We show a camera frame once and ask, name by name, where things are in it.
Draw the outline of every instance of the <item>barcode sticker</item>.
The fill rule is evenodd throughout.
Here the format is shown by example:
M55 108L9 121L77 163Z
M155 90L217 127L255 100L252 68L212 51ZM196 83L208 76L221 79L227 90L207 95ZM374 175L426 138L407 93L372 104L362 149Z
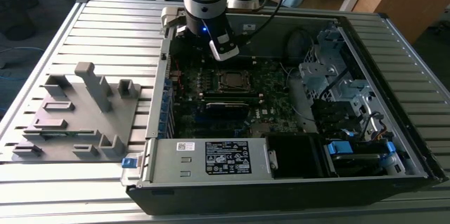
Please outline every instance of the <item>barcode sticker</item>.
M176 143L176 151L193 151L193 150L195 150L195 142Z

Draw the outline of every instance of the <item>silver metal frame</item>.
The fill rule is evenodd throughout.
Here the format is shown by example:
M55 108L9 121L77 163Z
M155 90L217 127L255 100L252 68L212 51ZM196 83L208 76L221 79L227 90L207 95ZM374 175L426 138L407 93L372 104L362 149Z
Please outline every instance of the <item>silver metal frame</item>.
M180 6L177 3L136 0L89 0L87 4L76 3L1 122L0 145L13 140L10 138L13 134L8 134L8 129L16 125L27 124L32 114L29 116L24 112L36 111L40 105L40 100L33 100L33 98L43 98L45 95L45 92L37 87L40 84L39 80L44 77L47 70L56 70L55 67L51 67L51 61L57 62L63 59L59 52L67 40L65 35L68 32L79 29L72 28L75 22L80 18L100 17L103 15L105 17L103 22L115 23L116 21L119 23L120 21L113 17L113 12L120 12L120 16L125 17L128 21L133 20L135 23L144 23L143 21L159 17L156 15L161 13L161 8L169 5ZM97 13L88 13L88 16L83 16L84 13L81 11L87 7L89 8L88 11ZM105 7L108 11L101 11L100 8ZM424 66L419 63L418 65L414 64L414 60L419 57L415 53L411 56L408 55L414 50L410 51L408 44L395 32L387 20L376 14L368 13L343 13L306 9L287 9L283 11L306 14L344 15L347 17L387 78L402 106L415 123L418 131L427 141L431 151L436 154L435 158L443 169L448 171L448 98L440 88L436 89L436 86L442 86L442 84L435 80L432 74L428 74ZM136 25L135 27L137 29L121 30L124 31L121 32L123 35L116 38L133 38L129 37L131 33L133 33L132 35L139 33L143 37L152 38L152 35L159 33L156 31L147 32L148 28L152 28L151 26ZM117 31L104 29L103 33L112 35L117 34ZM129 49L135 51L137 47L141 46L133 45ZM84 59L88 55L68 54L64 60L72 63L77 60L77 56ZM109 65L117 65L117 63L124 62L124 69L128 66L133 67L136 65L144 65L148 68L156 66L155 57L132 56L128 57L132 60L120 60L117 55L96 55L97 58L104 58L104 56L111 58L105 62ZM407 81L407 78L410 76L416 77L416 74L410 71L394 72L388 65L412 67L412 70L418 70L418 74L424 77L424 80L420 82ZM107 73L111 69L104 67L103 72ZM67 68L65 66L57 67L57 70L64 71ZM140 152L144 148L148 110L152 99L151 77L145 75L145 72L139 74L140 76L133 76L133 82L144 83L144 89L140 93L137 114L135 115L133 122L137 129L133 129L129 139L135 144L128 146L128 150L132 152ZM428 127L428 125L435 125L436 123L439 127ZM0 165L0 174L1 223L143 223L163 221L229 223L286 219L310 219L311 223L323 223L323 218L328 218L327 220L335 223L379 223L380 221L410 221L411 223L416 223L418 220L423 219L443 223L450 218L450 212L447 211L450 207L450 182L420 192L396 195L367 207L311 209L292 212L231 213L209 216L155 217L145 215L127 196L120 184L121 168L117 163L5 164Z

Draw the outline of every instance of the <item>warning label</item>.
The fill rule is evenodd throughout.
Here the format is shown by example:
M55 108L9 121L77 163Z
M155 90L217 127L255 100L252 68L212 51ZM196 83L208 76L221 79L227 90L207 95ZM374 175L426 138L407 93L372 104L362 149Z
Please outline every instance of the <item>warning label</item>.
M247 141L205 142L205 173L208 175L250 174Z

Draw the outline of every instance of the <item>motherboard chip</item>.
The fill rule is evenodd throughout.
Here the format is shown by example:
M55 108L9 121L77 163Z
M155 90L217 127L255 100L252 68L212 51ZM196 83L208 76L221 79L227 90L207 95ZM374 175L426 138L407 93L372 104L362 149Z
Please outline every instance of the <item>motherboard chip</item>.
M220 71L219 90L221 92L250 92L250 76L247 71Z

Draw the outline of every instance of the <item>floor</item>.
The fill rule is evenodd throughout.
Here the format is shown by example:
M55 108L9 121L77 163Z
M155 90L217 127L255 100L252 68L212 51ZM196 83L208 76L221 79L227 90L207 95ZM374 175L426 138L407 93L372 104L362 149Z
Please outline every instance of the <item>floor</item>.
M39 1L40 4L28 10L31 19L37 27L36 35L20 42L8 41L4 36L0 35L0 50L2 49L1 46L32 46L45 49L49 44L76 0ZM427 30L414 44L414 48L447 88L450 88L450 72L447 70L450 63L447 56L450 53L448 39L448 30L444 30L439 35L435 35L432 30ZM24 50L1 53L0 60L6 63L6 66L0 69L0 76L14 79L27 78L39 61L40 55L41 53L39 51ZM0 117L8 109L23 84L24 80L12 81L0 79Z
M31 46L45 49L76 0L39 0L39 5L28 10L29 17L36 25L37 33L24 41L12 42L0 34L0 51L6 47ZM12 50L0 53L0 61L6 65L0 69L0 76L25 79L40 59L41 52ZM5 113L24 84L24 80L12 81L0 79L0 118Z

